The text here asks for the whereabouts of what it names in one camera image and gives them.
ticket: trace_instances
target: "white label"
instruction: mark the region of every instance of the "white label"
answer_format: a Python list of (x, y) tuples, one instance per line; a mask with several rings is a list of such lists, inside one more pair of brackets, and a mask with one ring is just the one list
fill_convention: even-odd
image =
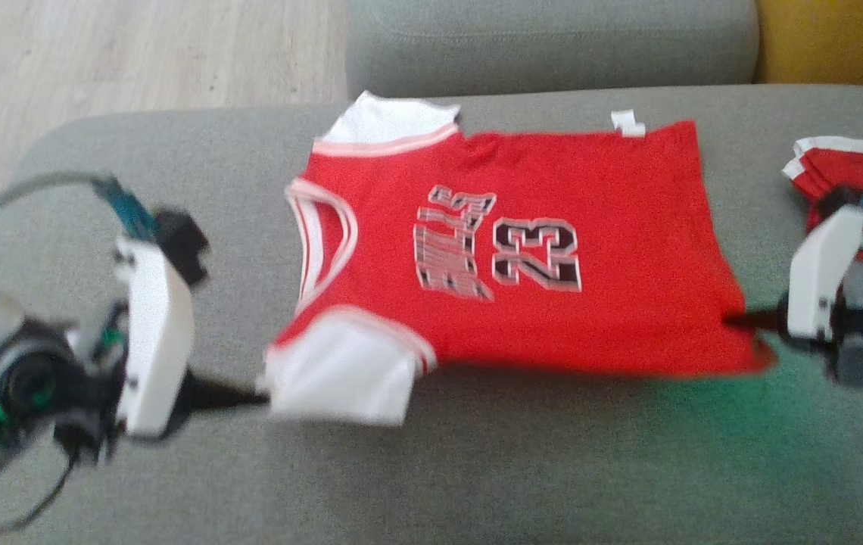
[(611, 111), (610, 118), (614, 128), (628, 138), (643, 138), (646, 135), (646, 125), (637, 122), (632, 110)]

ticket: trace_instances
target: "sofa cushion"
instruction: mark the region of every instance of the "sofa cushion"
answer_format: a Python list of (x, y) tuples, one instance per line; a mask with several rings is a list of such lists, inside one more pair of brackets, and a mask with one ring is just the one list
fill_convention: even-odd
[[(438, 101), (463, 130), (594, 131), (632, 107), (656, 128), (694, 118), (715, 234), (749, 305), (773, 304), (805, 230), (782, 175), (806, 135), (863, 139), (863, 87), (625, 89)], [(345, 104), (165, 111), (72, 123), (21, 176), (110, 169), (147, 204), (187, 207), (209, 235), (190, 366), (251, 382), (293, 314), (301, 246), (283, 188)], [(0, 214), (0, 288), (77, 316), (119, 290), (117, 221), (88, 192)], [(61, 457), (0, 475), (0, 520), (34, 503)], [(403, 428), (192, 420), (162, 448), (124, 441), (80, 472), (23, 545), (99, 543), (863, 542), (863, 391), (780, 350), (748, 379), (592, 380), (442, 369)]]
[(753, 0), (352, 0), (347, 88), (390, 97), (750, 82)]

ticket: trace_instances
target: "white trim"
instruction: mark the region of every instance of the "white trim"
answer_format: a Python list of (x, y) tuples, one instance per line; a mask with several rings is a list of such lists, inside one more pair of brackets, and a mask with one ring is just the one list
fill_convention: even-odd
[(455, 122), (458, 104), (438, 106), (421, 99), (387, 99), (361, 93), (318, 142), (387, 144), (428, 135)]
[(458, 125), (449, 123), (428, 134), (396, 139), (396, 141), (392, 142), (380, 142), (380, 144), (316, 141), (313, 144), (313, 148), (311, 148), (311, 153), (332, 157), (383, 157), (427, 148), (429, 145), (445, 141), (445, 139), (450, 138), (458, 132)]
[(833, 135), (819, 135), (799, 139), (795, 142), (795, 158), (801, 158), (809, 149), (830, 149), (831, 151), (854, 151), (863, 153), (863, 139), (846, 137), (833, 137)]
[(785, 165), (785, 168), (781, 169), (781, 172), (785, 176), (788, 176), (788, 179), (795, 179), (798, 176), (804, 175), (805, 165), (802, 165), (801, 156), (788, 161), (788, 164)]
[(320, 272), (324, 269), (324, 232), (316, 204), (293, 197), (288, 199), (293, 201), (294, 206), (300, 208), (304, 224), (304, 270), (301, 273), (301, 297), (303, 297), (304, 293), (307, 293), (308, 286), (310, 289), (317, 286)]
[[(297, 301), (296, 314), (300, 314), (308, 304), (313, 303), (321, 293), (331, 285), (334, 279), (350, 261), (351, 255), (354, 253), (354, 248), (358, 244), (358, 220), (354, 215), (354, 210), (344, 199), (332, 194), (319, 185), (308, 182), (306, 179), (296, 179), (287, 188), (287, 198), (295, 201), (295, 213), (297, 214), (298, 225), (301, 229), (301, 244), (304, 245), (304, 273), (301, 275), (301, 294)], [(310, 203), (301, 203), (302, 200), (310, 201)], [(320, 231), (320, 218), (314, 216), (316, 223), (313, 230), (310, 228), (310, 222), (304, 222), (301, 218), (306, 218), (306, 215), (301, 215), (300, 212), (306, 213), (308, 207), (313, 207), (313, 203), (330, 204), (334, 207), (338, 218), (341, 220), (341, 244), (334, 252), (334, 257), (331, 261), (331, 266), (328, 269), (327, 276), (321, 282), (316, 282), (320, 275), (320, 270), (323, 268), (323, 246), (322, 234)], [(320, 262), (317, 265), (316, 272), (313, 270), (313, 264), (317, 263), (319, 254)]]
[(294, 218), (297, 220), (297, 231), (301, 236), (301, 285), (297, 294), (297, 301), (304, 299), (304, 286), (307, 285), (307, 252), (310, 251), (310, 244), (307, 243), (307, 231), (304, 230), (304, 215), (301, 214), (301, 208), (297, 205), (297, 199), (287, 196), (287, 204), (290, 204), (291, 210), (294, 211)]
[(414, 350), (416, 354), (421, 356), (422, 361), (418, 362), (418, 366), (415, 369), (416, 377), (427, 375), (432, 370), (438, 368), (438, 358), (435, 356), (435, 349), (432, 348), (432, 345), (424, 337), (418, 335), (417, 332), (407, 327), (407, 325), (370, 313), (368, 310), (352, 306), (352, 304), (331, 307), (327, 310), (327, 314), (338, 315), (356, 324), (368, 325), (370, 328), (400, 339), (400, 341)]

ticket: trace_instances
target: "black cable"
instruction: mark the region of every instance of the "black cable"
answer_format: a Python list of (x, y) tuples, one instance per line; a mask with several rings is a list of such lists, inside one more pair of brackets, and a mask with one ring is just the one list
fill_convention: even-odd
[(269, 403), (268, 394), (260, 394), (251, 389), (241, 389), (236, 386), (193, 375), (186, 372), (180, 394), (189, 397), (189, 408), (192, 411), (230, 410), (241, 406), (264, 406)]
[(58, 494), (61, 494), (61, 490), (64, 489), (65, 483), (68, 481), (68, 476), (75, 469), (75, 465), (78, 463), (78, 453), (73, 454), (68, 457), (68, 463), (65, 465), (64, 471), (61, 473), (61, 477), (59, 477), (58, 482), (55, 483), (55, 486), (51, 488), (51, 492), (48, 492), (47, 496), (43, 497), (39, 503), (35, 504), (33, 508), (23, 517), (18, 518), (17, 520), (9, 521), (0, 525), (0, 535), (12, 534), (15, 531), (22, 531), (24, 528), (29, 527), (31, 523), (37, 520), (41, 514), (44, 513), (48, 507), (58, 498)]

